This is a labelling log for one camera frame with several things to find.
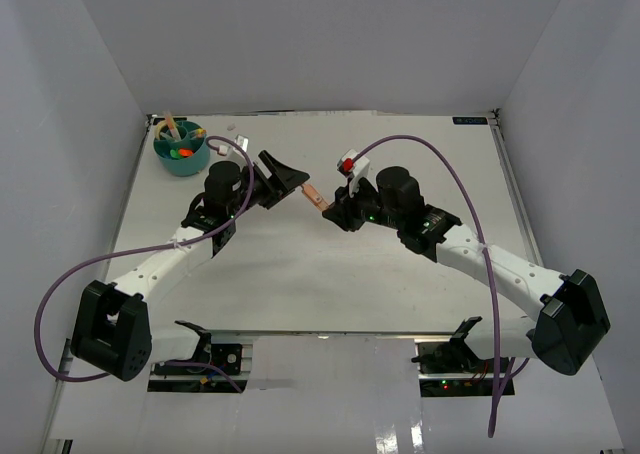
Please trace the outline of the teal round organizer container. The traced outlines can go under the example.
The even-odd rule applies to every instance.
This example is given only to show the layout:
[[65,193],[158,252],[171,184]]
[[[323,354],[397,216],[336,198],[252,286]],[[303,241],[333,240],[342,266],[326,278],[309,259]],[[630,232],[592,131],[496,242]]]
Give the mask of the teal round organizer container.
[[[188,177],[201,172],[209,163],[210,149],[206,146],[205,138],[191,139],[189,133],[202,128],[199,124],[186,119],[179,119],[175,122],[176,127],[182,137],[179,142],[167,140],[156,140],[154,136],[153,149],[163,167],[172,175],[177,177]],[[193,155],[181,159],[172,159],[169,151],[171,149],[190,149]]]

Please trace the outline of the orange clear highlighter pen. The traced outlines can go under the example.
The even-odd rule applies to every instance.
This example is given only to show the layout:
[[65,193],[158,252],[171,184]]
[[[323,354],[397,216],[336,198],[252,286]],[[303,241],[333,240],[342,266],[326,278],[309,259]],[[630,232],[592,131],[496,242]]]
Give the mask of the orange clear highlighter pen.
[[165,117],[165,121],[166,121],[166,125],[167,125],[168,130],[169,130],[169,131],[172,131],[173,133],[177,133],[177,132],[179,132],[179,131],[178,131],[178,129],[177,129],[177,127],[176,127],[176,124],[175,124],[174,118],[173,118],[173,116],[171,115],[171,113],[170,113],[168,110],[165,110],[165,111],[163,112],[163,115],[164,115],[164,117]]

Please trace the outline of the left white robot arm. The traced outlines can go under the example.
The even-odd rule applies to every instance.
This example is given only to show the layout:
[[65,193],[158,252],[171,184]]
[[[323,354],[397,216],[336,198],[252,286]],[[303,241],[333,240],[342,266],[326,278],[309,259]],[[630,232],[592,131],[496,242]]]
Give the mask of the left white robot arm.
[[225,247],[242,208],[270,209],[310,178],[266,151],[259,158],[260,165],[241,166],[236,158],[212,164],[169,249],[110,283],[94,281],[84,289],[71,339],[74,357],[122,381],[148,364],[178,361],[191,373],[209,366],[205,329],[187,321],[153,329],[151,316],[188,274]]

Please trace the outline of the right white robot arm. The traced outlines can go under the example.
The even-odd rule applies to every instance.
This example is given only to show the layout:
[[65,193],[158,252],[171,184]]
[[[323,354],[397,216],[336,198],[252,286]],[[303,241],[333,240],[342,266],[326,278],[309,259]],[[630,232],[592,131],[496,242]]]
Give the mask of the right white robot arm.
[[417,180],[403,167],[385,168],[370,183],[335,192],[323,217],[346,232],[365,223],[395,230],[409,251],[468,275],[520,308],[526,321],[515,324],[502,351],[534,357],[572,376],[611,328],[595,278],[533,264],[498,246],[485,247],[453,214],[424,201]]

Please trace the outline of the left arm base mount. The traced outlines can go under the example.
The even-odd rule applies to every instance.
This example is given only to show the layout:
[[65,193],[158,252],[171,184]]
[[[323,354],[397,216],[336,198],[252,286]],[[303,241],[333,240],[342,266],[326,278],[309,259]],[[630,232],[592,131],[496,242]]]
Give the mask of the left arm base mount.
[[189,394],[240,394],[248,384],[252,364],[250,344],[210,344],[196,360],[199,366],[156,364],[148,392]]

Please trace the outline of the beige tape roll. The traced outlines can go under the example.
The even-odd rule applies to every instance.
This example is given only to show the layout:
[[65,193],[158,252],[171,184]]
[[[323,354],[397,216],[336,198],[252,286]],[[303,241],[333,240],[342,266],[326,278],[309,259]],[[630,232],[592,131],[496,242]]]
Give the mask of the beige tape roll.
[[159,123],[155,126],[154,136],[156,140],[170,139],[170,136],[165,131],[165,128],[166,128],[165,123]]

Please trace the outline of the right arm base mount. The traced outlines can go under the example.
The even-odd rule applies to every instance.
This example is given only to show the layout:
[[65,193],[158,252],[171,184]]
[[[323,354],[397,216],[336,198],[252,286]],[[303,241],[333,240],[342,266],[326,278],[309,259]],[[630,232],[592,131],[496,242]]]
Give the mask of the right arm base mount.
[[416,341],[411,362],[419,371],[422,398],[492,396],[492,354],[478,357],[466,344],[472,329],[481,321],[480,316],[466,319],[443,340]]

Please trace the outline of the blue label sticker right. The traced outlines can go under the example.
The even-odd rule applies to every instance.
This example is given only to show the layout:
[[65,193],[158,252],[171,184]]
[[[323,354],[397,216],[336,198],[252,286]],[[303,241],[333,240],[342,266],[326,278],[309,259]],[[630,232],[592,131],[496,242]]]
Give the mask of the blue label sticker right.
[[488,120],[486,117],[478,116],[453,116],[452,121],[454,125],[487,125]]

